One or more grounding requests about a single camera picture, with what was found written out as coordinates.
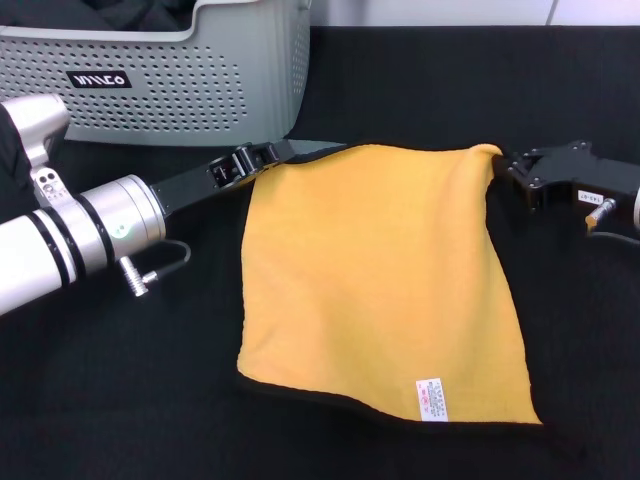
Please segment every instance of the metal connector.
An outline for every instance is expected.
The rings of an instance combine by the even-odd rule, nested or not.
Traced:
[[[140,272],[138,272],[138,269],[133,265],[129,257],[122,257],[118,263],[120,267],[122,267],[124,278],[126,278],[129,288],[136,297],[141,297],[149,293],[149,289],[144,284]]]
[[[585,222],[587,224],[587,229],[591,232],[594,228],[596,228],[602,220],[607,218],[611,213],[615,211],[617,207],[616,201],[612,198],[605,199],[598,208],[596,208],[593,212],[591,212],[587,218],[585,218]]]

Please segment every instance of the black cable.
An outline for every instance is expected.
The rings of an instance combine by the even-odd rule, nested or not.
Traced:
[[[156,275],[157,275],[157,280],[161,280],[162,278],[166,277],[167,275],[180,270],[181,268],[183,268],[187,263],[189,263],[189,260],[191,260],[191,247],[189,245],[187,245],[184,242],[181,242],[179,240],[163,240],[162,243],[166,243],[169,245],[176,245],[179,247],[182,247],[184,249],[184,258],[182,260],[179,260],[177,262],[171,263],[169,265],[167,265],[166,267],[162,267],[159,268],[158,270],[156,270]]]
[[[620,242],[625,242],[629,245],[633,245],[635,247],[640,247],[640,240],[636,240],[634,238],[629,238],[626,237],[624,235],[620,235],[617,233],[611,233],[611,232],[593,232],[589,234],[589,237],[595,237],[595,238],[610,238],[612,240],[618,240]]]

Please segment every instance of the gray plastic basket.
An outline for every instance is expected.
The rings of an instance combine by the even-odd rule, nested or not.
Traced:
[[[0,101],[59,93],[72,113],[71,140],[277,140],[302,102],[310,5],[199,0],[191,29],[175,33],[0,26]]]

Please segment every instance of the black cloth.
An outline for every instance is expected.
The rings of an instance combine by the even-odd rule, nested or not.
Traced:
[[[519,151],[587,139],[638,162],[639,44],[635,28],[318,29],[291,136]],[[81,191],[217,153],[69,142],[59,164]],[[0,176],[0,221],[28,195]],[[436,434],[239,386],[250,195],[174,218],[194,260],[142,301],[114,270],[0,320],[3,478],[638,477],[638,249],[585,239],[569,207],[531,217],[495,182],[487,223],[548,436]]]
[[[3,0],[0,25],[62,30],[186,30],[196,0]]]

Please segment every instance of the silver cylinder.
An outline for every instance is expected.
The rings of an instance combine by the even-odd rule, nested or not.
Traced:
[[[133,255],[166,235],[158,201],[135,175],[83,194],[102,220],[113,245],[115,260]]]

